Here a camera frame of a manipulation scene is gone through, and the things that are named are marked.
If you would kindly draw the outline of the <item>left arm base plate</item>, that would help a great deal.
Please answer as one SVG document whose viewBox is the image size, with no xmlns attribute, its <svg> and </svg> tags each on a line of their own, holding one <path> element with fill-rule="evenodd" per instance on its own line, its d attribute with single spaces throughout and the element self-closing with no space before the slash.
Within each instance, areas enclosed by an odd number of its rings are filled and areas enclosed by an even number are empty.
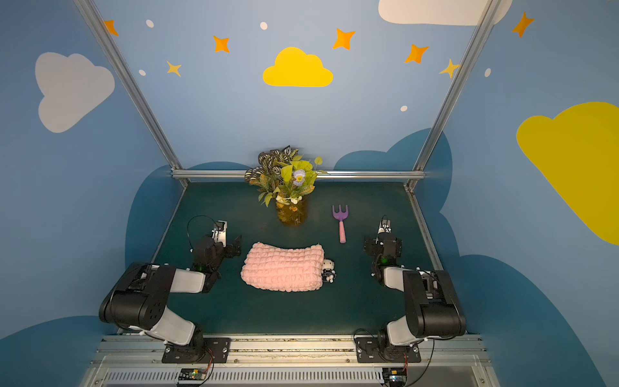
<svg viewBox="0 0 619 387">
<path fill-rule="evenodd" d="M 225 364 L 230 352 L 231 339 L 199 336 L 186 346 L 166 344 L 163 364 Z"/>
</svg>

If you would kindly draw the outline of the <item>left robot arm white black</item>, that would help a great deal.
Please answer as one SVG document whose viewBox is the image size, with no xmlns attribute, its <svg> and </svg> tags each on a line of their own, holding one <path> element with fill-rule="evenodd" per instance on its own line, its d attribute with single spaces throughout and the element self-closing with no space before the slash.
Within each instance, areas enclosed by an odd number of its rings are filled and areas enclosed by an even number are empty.
<svg viewBox="0 0 619 387">
<path fill-rule="evenodd" d="M 172 293 L 209 293 L 221 277 L 226 258 L 239 256 L 242 237 L 224 243 L 203 237 L 193 248 L 194 269 L 173 265 L 133 263 L 116 282 L 99 308 L 99 318 L 124 330 L 136 330 L 164 342 L 164 364 L 224 364 L 231 340 L 207 339 L 202 329 L 168 307 Z"/>
</svg>

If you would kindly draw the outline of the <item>pink puffy bag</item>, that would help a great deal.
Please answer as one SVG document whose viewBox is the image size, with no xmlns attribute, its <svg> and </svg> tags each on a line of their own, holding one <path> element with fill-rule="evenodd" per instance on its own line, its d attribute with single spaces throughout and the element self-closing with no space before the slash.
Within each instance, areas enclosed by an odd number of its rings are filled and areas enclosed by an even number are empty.
<svg viewBox="0 0 619 387">
<path fill-rule="evenodd" d="M 246 284 L 259 290 L 308 292 L 322 287 L 324 261 L 325 252 L 320 244 L 285 249 L 255 243 L 240 275 Z"/>
</svg>

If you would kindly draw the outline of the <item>small doll keychain decoration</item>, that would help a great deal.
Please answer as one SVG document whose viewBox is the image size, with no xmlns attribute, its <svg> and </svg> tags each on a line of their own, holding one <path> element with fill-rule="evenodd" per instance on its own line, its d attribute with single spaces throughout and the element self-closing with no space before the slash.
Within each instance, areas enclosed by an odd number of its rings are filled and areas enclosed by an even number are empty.
<svg viewBox="0 0 619 387">
<path fill-rule="evenodd" d="M 329 259 L 325 259 L 322 263 L 322 281 L 333 283 L 335 278 L 335 262 Z"/>
</svg>

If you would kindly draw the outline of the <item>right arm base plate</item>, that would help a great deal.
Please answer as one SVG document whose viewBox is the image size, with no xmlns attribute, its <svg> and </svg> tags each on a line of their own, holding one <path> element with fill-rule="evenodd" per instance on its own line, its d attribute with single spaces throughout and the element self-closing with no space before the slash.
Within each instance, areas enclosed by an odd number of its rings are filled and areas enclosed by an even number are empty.
<svg viewBox="0 0 619 387">
<path fill-rule="evenodd" d="M 420 363 L 421 354 L 417 345 L 394 346 L 383 339 L 370 336 L 353 340 L 359 363 Z"/>
</svg>

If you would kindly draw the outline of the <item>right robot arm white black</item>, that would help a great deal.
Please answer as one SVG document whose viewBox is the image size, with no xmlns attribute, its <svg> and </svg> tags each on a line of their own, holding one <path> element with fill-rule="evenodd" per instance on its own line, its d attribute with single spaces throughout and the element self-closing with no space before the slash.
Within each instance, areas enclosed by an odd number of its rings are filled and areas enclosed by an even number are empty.
<svg viewBox="0 0 619 387">
<path fill-rule="evenodd" d="M 371 256 L 372 276 L 384 287 L 403 294 L 405 314 L 379 331 L 372 343 L 388 362 L 412 359 L 425 339 L 452 340 L 466 333 L 466 319 L 450 275 L 444 270 L 406 269 L 398 264 L 402 241 L 388 232 L 364 239 Z"/>
</svg>

